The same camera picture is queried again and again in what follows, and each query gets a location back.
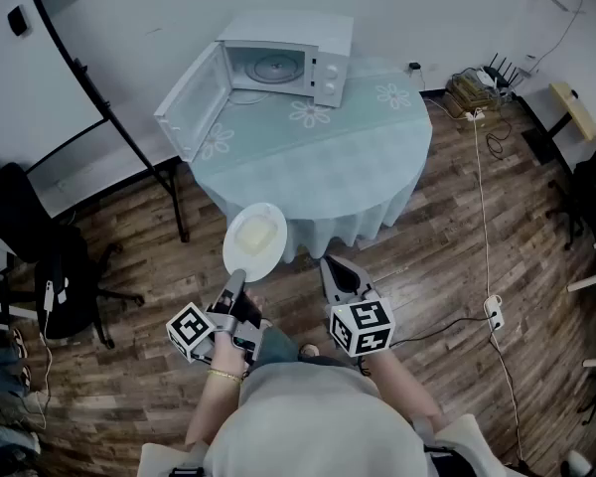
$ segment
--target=white plate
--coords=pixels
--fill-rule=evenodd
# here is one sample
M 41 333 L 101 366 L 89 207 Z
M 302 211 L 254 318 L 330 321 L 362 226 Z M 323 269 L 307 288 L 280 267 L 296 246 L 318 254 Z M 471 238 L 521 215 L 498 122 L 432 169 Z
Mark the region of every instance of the white plate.
M 266 233 L 268 238 L 262 239 L 264 246 L 261 249 L 256 249 L 255 243 L 247 249 L 243 243 L 250 242 L 243 240 L 242 236 L 248 229 L 246 225 L 252 225 L 257 218 L 262 218 L 262 225 L 269 225 L 271 231 Z M 233 273 L 241 268 L 245 271 L 246 282 L 257 281 L 276 266 L 286 244 L 287 222 L 280 209 L 269 203 L 256 203 L 245 207 L 229 225 L 223 241 L 223 263 L 227 272 Z

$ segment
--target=electrical cord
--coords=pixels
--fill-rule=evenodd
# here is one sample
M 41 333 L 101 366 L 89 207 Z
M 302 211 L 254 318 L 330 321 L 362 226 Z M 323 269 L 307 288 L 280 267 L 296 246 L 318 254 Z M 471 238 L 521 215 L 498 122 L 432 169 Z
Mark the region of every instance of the electrical cord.
M 506 141 L 510 136 L 510 133 L 513 131 L 513 125 L 504 118 L 503 114 L 501 113 L 501 108 L 502 106 L 500 105 L 498 109 L 499 117 L 503 122 L 505 122 L 508 125 L 508 132 L 503 138 L 497 136 L 494 132 L 489 132 L 488 134 L 486 134 L 486 145 L 488 146 L 488 151 L 495 159 L 499 161 L 504 160 L 504 158 L 501 155 L 504 153 L 504 146 L 501 142 Z
M 484 302 L 484 312 L 486 314 L 488 314 L 486 311 L 486 302 L 488 302 L 488 299 L 490 299 L 493 295 L 490 294 L 490 245 L 488 243 L 488 227 L 486 225 L 486 204 L 484 202 L 484 187 L 483 187 L 482 178 L 481 178 L 481 158 L 479 157 L 479 140 L 477 138 L 476 117 L 480 112 L 481 112 L 480 108 L 475 109 L 475 119 L 473 120 L 473 126 L 475 129 L 475 151 L 477 153 L 477 170 L 479 172 L 479 194 L 481 196 L 481 212 L 482 212 L 482 217 L 484 220 L 484 237 L 485 237 L 485 241 L 486 241 L 486 293 L 488 294 L 488 298 L 486 298 L 486 301 Z M 517 425 L 517 459 L 519 460 L 519 462 L 522 462 L 524 460 L 523 460 L 523 449 L 522 449 L 522 445 L 521 445 L 521 434 L 520 434 L 521 421 L 519 419 L 519 406 L 517 403 L 517 396 L 515 395 L 514 381 L 510 375 L 510 372 L 508 371 L 508 367 L 506 366 L 506 361 L 504 360 L 504 356 L 503 356 L 501 349 L 499 347 L 499 341 L 497 341 L 497 336 L 495 336 L 495 331 L 492 327 L 490 328 L 490 336 L 489 336 L 488 340 L 491 342 L 491 344 L 492 344 L 492 341 L 495 342 L 494 347 L 495 347 L 495 350 L 497 351 L 497 353 L 499 354 L 499 360 L 501 361 L 501 365 L 504 368 L 504 375 L 506 376 L 506 382 L 508 382 L 508 387 L 510 388 L 510 394 L 511 394 L 512 401 L 513 401 L 513 408 L 515 410 L 515 424 Z
M 576 9 L 576 12 L 574 13 L 574 17 L 569 22 L 569 25 L 567 25 L 567 28 L 565 29 L 565 32 L 563 32 L 563 35 L 560 37 L 560 39 L 558 40 L 558 42 L 554 45 L 554 47 L 551 50 L 549 50 L 540 59 L 538 59 L 538 61 L 536 62 L 536 64 L 534 64 L 532 66 L 532 68 L 528 71 L 528 73 L 531 73 L 532 71 L 534 71 L 534 69 L 536 69 L 536 66 L 538 66 L 540 64 L 540 61 L 543 60 L 545 57 L 547 57 L 550 53 L 552 53 L 556 48 L 558 48 L 558 45 L 563 42 L 563 39 L 565 39 L 565 36 L 567 35 L 567 32 L 569 32 L 569 29 L 571 28 L 572 24 L 576 20 L 576 17 L 578 16 L 578 13 L 580 13 L 580 9 L 583 6 L 583 1 L 584 0 L 580 0 L 580 4 L 578 4 L 578 9 Z
M 452 118 L 453 120 L 466 120 L 468 117 L 467 116 L 460 116 L 459 118 L 455 118 L 453 115 L 451 115 L 448 112 L 448 109 L 446 109 L 444 106 L 442 106 L 441 104 L 435 102 L 433 99 L 427 99 L 427 98 L 422 98 L 422 100 L 425 100 L 427 102 L 432 102 L 433 104 L 435 104 L 439 109 L 441 109 L 444 113 L 446 113 L 450 118 Z
M 389 348 L 396 348 L 400 345 L 403 345 L 404 343 L 410 343 L 413 341 L 422 341 L 424 339 L 428 339 L 428 338 L 432 338 L 433 336 L 436 336 L 437 334 L 441 334 L 442 332 L 450 329 L 453 325 L 455 325 L 456 323 L 459 322 L 486 322 L 488 320 L 490 320 L 491 318 L 497 316 L 496 312 L 493 312 L 493 314 L 491 316 L 487 316 L 486 318 L 472 318 L 469 316 L 464 316 L 462 318 L 457 318 L 456 320 L 453 320 L 452 322 L 450 322 L 448 325 L 446 325 L 445 327 L 442 327 L 439 330 L 436 330 L 435 332 L 431 332 L 430 334 L 427 334 L 426 336 L 421 336 L 421 337 L 417 337 L 417 338 L 406 338 L 406 339 L 400 339 L 399 341 L 395 341 L 394 343 L 391 343 L 388 347 Z M 364 357 L 359 356 L 358 360 L 356 362 L 356 366 L 358 367 L 358 369 L 360 370 L 360 374 L 363 377 L 370 377 L 371 376 L 371 372 L 365 368 L 363 366 L 363 362 L 365 361 Z
M 49 387 L 49 371 L 51 370 L 51 364 L 53 363 L 53 354 L 51 353 L 51 350 L 49 349 L 49 344 L 47 341 L 47 327 L 49 326 L 49 315 L 50 314 L 51 314 L 51 311 L 47 311 L 47 319 L 44 322 L 44 332 L 40 334 L 40 339 L 42 339 L 42 342 L 44 343 L 44 347 L 47 349 L 47 371 L 45 372 L 45 375 L 44 375 L 44 381 L 45 381 L 45 385 L 47 388 L 47 391 L 45 392 L 47 401 L 44 404 L 44 409 L 42 409 L 42 404 L 40 403 L 40 391 L 36 391 L 36 401 L 38 402 L 38 409 L 40 410 L 40 415 L 42 416 L 43 425 L 39 425 L 36 422 L 31 421 L 32 424 L 34 424 L 35 426 L 39 427 L 42 430 L 45 430 L 47 428 L 47 409 L 49 408 L 49 401 L 51 400 L 51 388 Z M 26 407 L 26 405 L 25 405 L 25 410 L 28 413 L 32 413 L 31 411 L 29 411 L 29 409 Z
M 408 77 L 412 79 L 413 78 L 413 73 L 415 73 L 415 72 L 419 72 L 419 77 L 421 78 L 421 82 L 424 85 L 424 88 L 421 91 L 425 91 L 426 90 L 426 81 L 424 81 L 424 73 L 421 71 L 421 68 L 416 69 L 415 71 L 412 70 L 412 69 L 409 69 L 408 70 Z
M 455 73 L 454 75 L 450 75 L 450 79 L 453 80 L 455 78 L 455 76 L 460 76 L 462 75 L 465 71 L 476 71 L 475 68 L 465 68 L 463 69 L 460 73 Z

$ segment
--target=shoe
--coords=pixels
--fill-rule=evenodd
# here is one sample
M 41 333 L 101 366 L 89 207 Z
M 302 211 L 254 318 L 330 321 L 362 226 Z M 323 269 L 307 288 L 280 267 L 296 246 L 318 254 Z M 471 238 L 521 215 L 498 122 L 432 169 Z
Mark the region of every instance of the shoe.
M 319 357 L 320 350 L 318 350 L 316 345 L 307 344 L 300 348 L 300 355 L 303 357 Z
M 13 329 L 13 341 L 18 347 L 18 357 L 20 359 L 26 359 L 27 357 L 29 357 L 27 347 L 24 345 L 24 339 L 22 339 L 22 334 L 18 329 Z
M 42 447 L 40 446 L 40 437 L 38 436 L 38 433 L 31 432 L 30 434 L 33 437 L 33 443 L 35 444 L 34 449 L 36 451 L 36 454 L 41 454 Z
M 22 380 L 22 383 L 27 388 L 27 391 L 30 391 L 31 390 L 31 369 L 29 368 L 29 366 L 24 366 L 22 368 L 22 373 L 20 374 L 20 380 Z

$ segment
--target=gold bracelet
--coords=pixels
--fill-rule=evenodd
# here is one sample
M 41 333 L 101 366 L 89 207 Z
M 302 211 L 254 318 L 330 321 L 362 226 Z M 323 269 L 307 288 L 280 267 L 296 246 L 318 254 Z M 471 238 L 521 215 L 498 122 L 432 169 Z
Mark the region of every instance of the gold bracelet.
M 225 371 L 209 369 L 208 375 L 216 375 L 217 377 L 223 377 L 223 378 L 233 380 L 233 381 L 237 382 L 239 385 L 242 384 L 241 377 L 238 377 L 237 375 L 232 375 L 231 373 L 226 373 Z

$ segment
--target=white microwave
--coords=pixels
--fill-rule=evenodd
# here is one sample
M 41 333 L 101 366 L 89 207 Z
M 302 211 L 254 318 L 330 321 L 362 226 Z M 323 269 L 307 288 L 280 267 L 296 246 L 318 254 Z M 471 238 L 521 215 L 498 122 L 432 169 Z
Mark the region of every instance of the white microwave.
M 295 93 L 339 107 L 354 20 L 309 11 L 251 11 L 205 48 L 155 111 L 192 161 L 234 88 Z

